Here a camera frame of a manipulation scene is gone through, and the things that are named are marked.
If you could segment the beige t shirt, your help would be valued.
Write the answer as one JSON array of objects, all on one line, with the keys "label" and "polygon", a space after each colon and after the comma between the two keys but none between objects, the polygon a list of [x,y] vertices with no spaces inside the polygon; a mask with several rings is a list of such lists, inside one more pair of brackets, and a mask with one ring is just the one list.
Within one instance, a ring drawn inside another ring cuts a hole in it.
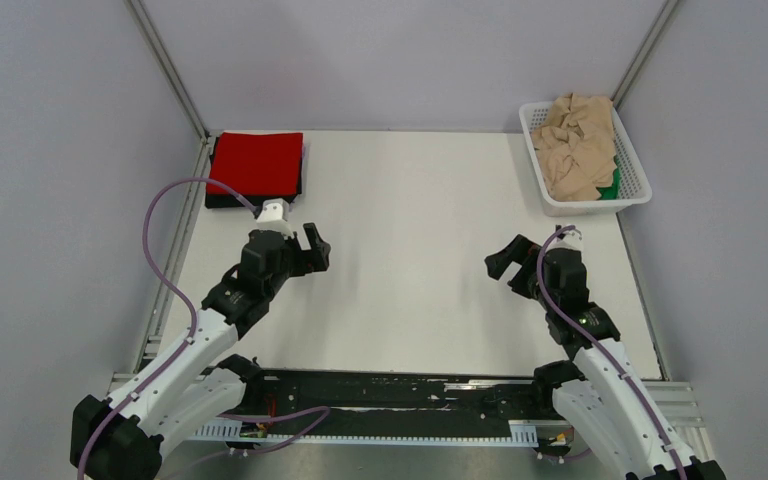
[{"label": "beige t shirt", "polygon": [[559,202],[600,200],[616,156],[613,102],[570,93],[557,98],[531,138],[549,195]]}]

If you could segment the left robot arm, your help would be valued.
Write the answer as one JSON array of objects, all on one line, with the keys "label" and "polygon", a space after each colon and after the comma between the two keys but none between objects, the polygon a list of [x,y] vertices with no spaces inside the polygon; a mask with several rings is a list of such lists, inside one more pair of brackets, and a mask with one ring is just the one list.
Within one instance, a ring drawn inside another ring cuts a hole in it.
[{"label": "left robot arm", "polygon": [[152,479],[165,457],[214,417],[264,405],[259,366],[239,355],[218,357],[268,313],[288,279],[328,269],[330,244],[314,223],[303,230],[307,248],[296,234],[251,231],[239,262],[208,292],[176,347],[107,398],[79,402],[70,446],[79,478]]}]

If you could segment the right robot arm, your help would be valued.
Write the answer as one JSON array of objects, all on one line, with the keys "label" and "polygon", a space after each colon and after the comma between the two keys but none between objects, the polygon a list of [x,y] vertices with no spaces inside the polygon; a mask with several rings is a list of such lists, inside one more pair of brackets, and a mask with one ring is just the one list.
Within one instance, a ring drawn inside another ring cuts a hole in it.
[{"label": "right robot arm", "polygon": [[620,479],[724,478],[720,465],[701,460],[667,420],[613,320],[591,300],[581,242],[574,226],[558,226],[543,244],[518,235],[484,260],[494,280],[518,265],[511,291],[541,305],[551,337],[568,356],[535,370],[533,408],[567,420]]}]

